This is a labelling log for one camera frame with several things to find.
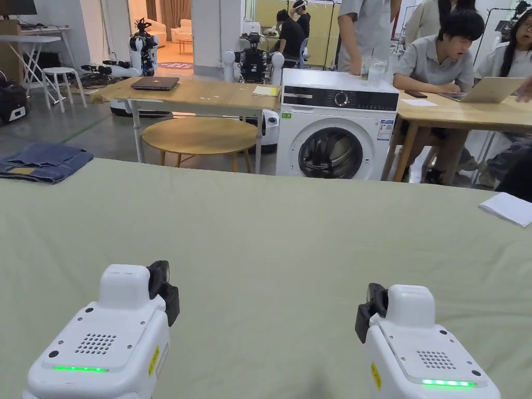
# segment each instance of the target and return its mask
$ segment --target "yellow warning label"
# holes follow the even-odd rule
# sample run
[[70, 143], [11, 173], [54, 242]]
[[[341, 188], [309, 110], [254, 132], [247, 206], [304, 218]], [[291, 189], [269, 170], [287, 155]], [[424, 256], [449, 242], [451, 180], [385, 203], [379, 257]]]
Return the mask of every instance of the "yellow warning label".
[[377, 366], [375, 363], [371, 364], [371, 374], [373, 375], [373, 379], [375, 380], [375, 385], [377, 385], [377, 389], [380, 390], [383, 386], [383, 380], [380, 377], [379, 370], [377, 370]]
[[159, 355], [161, 354], [161, 350], [159, 349], [159, 346], [157, 345], [157, 348], [155, 348], [155, 352], [152, 357], [152, 361], [149, 364], [148, 374], [151, 377], [153, 374], [153, 371], [155, 370], [155, 366], [157, 365], [157, 360], [159, 360]]

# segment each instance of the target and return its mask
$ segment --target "washing machine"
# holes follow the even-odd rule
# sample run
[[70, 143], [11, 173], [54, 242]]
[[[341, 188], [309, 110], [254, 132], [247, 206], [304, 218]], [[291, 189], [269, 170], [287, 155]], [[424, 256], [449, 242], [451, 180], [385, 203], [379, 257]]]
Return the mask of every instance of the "washing machine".
[[385, 82], [285, 69], [276, 175], [380, 180], [398, 101]]

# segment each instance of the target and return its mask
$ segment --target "white folding table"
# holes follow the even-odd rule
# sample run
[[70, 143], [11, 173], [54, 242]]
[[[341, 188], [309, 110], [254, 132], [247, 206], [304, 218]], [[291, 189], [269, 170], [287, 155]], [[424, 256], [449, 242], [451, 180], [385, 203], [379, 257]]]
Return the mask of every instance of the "white folding table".
[[[46, 43], [53, 43], [55, 41], [60, 41], [61, 38], [57, 36], [29, 36], [29, 35], [0, 35], [0, 42], [8, 43], [11, 50], [15, 55], [22, 61], [24, 65], [24, 83], [27, 85], [27, 93], [30, 91], [31, 78], [33, 77], [43, 88], [44, 88], [44, 79], [48, 80], [48, 83], [54, 87], [54, 91], [57, 93], [57, 98], [54, 97], [51, 91], [47, 92], [47, 95], [50, 96], [54, 104], [59, 102], [61, 98], [61, 92], [58, 91], [57, 87], [54, 86], [52, 81], [48, 76], [43, 72], [39, 67], [39, 56], [40, 52], [43, 49], [43, 45]], [[13, 43], [19, 44], [21, 53], [13, 47]], [[28, 62], [24, 60], [23, 54], [27, 54]], [[41, 73], [41, 79], [35, 75], [35, 71], [38, 70]]]
[[70, 64], [74, 69], [79, 70], [78, 65], [76, 64], [76, 61], [74, 59], [74, 55], [72, 54], [72, 49], [70, 48], [70, 42], [68, 40], [67, 32], [70, 30], [70, 27], [65, 26], [48, 26], [48, 27], [37, 27], [33, 29], [22, 29], [20, 31], [20, 34], [23, 36], [35, 36], [35, 35], [45, 35], [45, 36], [52, 36], [53, 35], [61, 35], [61, 39], [65, 43], [66, 52], [68, 53], [68, 57], [70, 58]]

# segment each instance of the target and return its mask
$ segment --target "gray shirt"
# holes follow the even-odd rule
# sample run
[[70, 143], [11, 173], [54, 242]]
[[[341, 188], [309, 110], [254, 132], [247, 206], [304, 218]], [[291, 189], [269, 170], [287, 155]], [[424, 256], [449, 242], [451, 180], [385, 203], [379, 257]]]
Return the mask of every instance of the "gray shirt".
[[436, 54], [437, 36], [422, 37], [406, 48], [395, 73], [431, 85], [455, 82], [462, 92], [474, 83], [473, 56], [468, 51], [458, 61], [447, 58], [441, 65]]
[[[390, 0], [343, 0], [338, 16], [351, 13], [358, 16], [354, 24], [356, 42], [362, 57], [373, 55], [374, 58], [388, 61], [392, 36]], [[351, 59], [342, 44], [338, 56], [338, 70], [349, 72], [350, 69]]]

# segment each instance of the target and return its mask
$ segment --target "laptop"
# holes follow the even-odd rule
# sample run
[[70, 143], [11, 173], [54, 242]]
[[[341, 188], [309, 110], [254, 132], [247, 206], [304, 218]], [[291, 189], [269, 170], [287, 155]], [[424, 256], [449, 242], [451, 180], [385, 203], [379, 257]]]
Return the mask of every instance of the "laptop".
[[131, 88], [137, 90], [157, 90], [160, 92], [169, 92], [179, 82], [179, 78], [140, 78], [131, 85]]
[[508, 96], [515, 93], [526, 81], [526, 78], [496, 78], [482, 79], [468, 93], [444, 93], [441, 96], [458, 101], [459, 103], [502, 103]]

